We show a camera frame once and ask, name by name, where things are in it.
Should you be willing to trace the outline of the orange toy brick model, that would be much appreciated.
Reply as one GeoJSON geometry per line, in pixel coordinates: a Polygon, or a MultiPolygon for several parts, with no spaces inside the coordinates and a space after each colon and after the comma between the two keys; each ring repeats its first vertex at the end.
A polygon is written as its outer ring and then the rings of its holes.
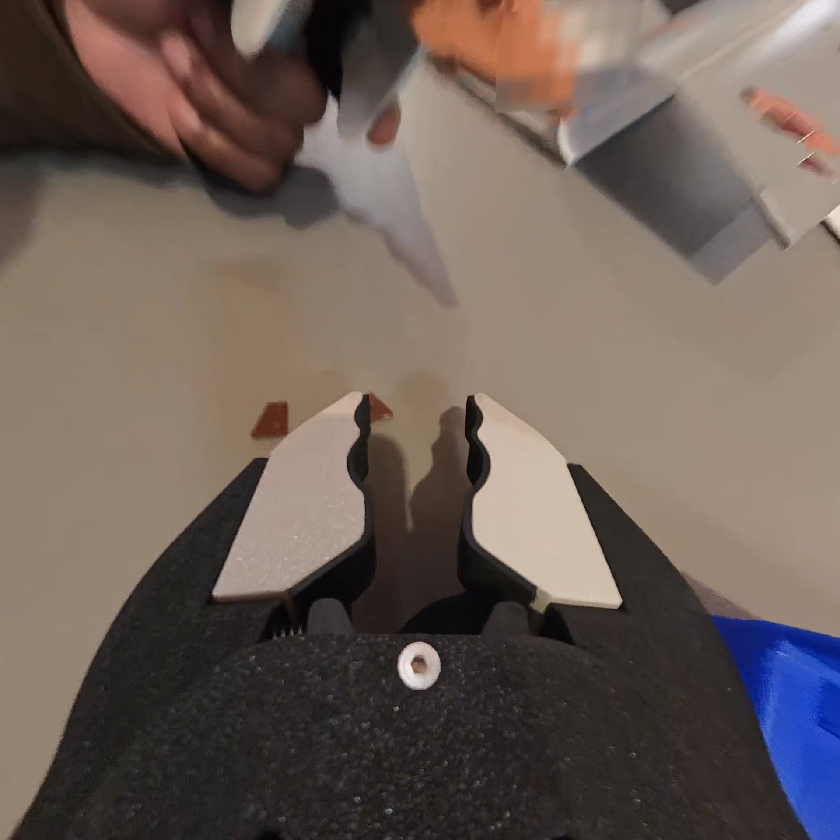
{"type": "Polygon", "coordinates": [[[436,61],[466,70],[495,89],[499,109],[577,109],[582,36],[567,2],[417,2],[413,27],[436,61]]]}

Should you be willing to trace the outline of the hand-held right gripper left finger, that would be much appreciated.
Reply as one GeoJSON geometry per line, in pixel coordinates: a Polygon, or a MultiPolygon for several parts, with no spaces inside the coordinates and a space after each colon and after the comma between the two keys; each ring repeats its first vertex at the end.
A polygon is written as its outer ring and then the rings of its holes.
{"type": "Polygon", "coordinates": [[[270,453],[212,590],[214,602],[298,599],[365,531],[351,453],[370,432],[369,401],[350,392],[270,453]]]}

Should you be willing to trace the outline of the light grey desk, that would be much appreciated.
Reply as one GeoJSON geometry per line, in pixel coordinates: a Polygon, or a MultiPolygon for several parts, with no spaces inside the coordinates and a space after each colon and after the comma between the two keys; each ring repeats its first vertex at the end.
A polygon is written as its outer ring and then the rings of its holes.
{"type": "Polygon", "coordinates": [[[446,306],[301,177],[222,208],[184,171],[2,162],[2,720],[59,721],[123,599],[251,459],[348,391],[407,490],[484,392],[588,468],[681,570],[838,634],[838,249],[719,285],[431,70],[400,151],[446,306]]]}

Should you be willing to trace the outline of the person's left hand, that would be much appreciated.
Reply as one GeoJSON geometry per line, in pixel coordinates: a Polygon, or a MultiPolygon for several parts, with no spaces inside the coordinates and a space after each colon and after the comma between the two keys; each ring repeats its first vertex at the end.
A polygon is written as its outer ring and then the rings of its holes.
{"type": "Polygon", "coordinates": [[[64,13],[89,77],[133,122],[249,193],[279,185],[325,113],[304,59],[237,53],[221,2],[72,1],[64,13]]]}

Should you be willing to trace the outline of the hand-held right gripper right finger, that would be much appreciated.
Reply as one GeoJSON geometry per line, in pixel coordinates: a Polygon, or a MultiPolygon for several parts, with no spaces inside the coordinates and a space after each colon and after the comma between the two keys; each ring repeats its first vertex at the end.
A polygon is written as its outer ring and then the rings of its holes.
{"type": "Polygon", "coordinates": [[[458,579],[533,610],[558,604],[615,610],[623,598],[567,459],[486,394],[465,407],[470,488],[458,538],[458,579]]]}

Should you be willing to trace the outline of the grey instruction booklet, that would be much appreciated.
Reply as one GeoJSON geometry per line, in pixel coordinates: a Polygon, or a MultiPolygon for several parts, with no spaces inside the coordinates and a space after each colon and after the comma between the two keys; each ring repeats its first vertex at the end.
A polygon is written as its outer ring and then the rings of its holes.
{"type": "Polygon", "coordinates": [[[817,229],[838,245],[838,2],[567,2],[577,109],[499,109],[711,282],[817,229]]]}

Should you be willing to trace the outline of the person's left forearm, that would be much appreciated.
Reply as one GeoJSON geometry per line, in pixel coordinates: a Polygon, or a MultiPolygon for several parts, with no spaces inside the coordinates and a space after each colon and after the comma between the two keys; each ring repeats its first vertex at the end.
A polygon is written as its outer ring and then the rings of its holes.
{"type": "Polygon", "coordinates": [[[106,154],[171,165],[174,152],[89,78],[58,2],[1,2],[3,153],[106,154]]]}

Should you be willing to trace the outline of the blue storage bin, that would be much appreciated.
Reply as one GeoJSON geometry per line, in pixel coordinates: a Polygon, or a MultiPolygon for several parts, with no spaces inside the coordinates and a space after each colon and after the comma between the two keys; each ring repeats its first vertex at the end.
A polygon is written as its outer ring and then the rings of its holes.
{"type": "Polygon", "coordinates": [[[791,806],[813,839],[839,838],[839,639],[714,615],[791,806]]]}

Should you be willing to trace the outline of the small brown wedge plate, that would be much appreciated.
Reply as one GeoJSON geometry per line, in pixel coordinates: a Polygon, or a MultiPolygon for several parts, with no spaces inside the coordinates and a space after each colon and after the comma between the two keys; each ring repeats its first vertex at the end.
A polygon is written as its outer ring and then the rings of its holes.
{"type": "Polygon", "coordinates": [[[268,402],[255,425],[250,437],[254,440],[283,438],[289,434],[289,406],[285,401],[268,402]]]}

